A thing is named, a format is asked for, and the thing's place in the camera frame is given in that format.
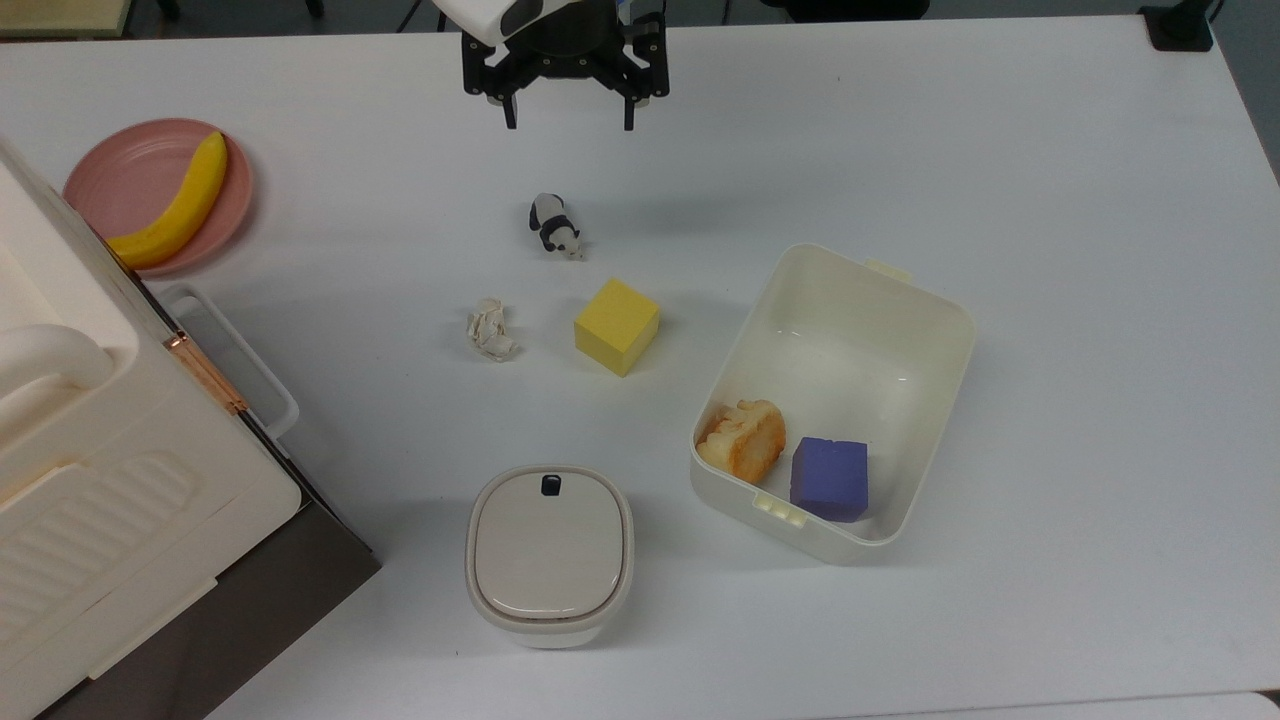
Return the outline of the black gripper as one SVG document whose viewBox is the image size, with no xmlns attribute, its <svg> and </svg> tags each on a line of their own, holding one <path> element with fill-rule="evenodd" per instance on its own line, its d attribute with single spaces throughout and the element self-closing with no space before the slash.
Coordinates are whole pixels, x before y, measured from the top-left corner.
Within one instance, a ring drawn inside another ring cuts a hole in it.
<svg viewBox="0 0 1280 720">
<path fill-rule="evenodd" d="M 538 79 L 594 79 L 623 99 L 623 131 L 669 95 L 664 10 L 632 17 L 627 1 L 463 1 L 463 90 L 518 127 L 517 92 Z"/>
</svg>

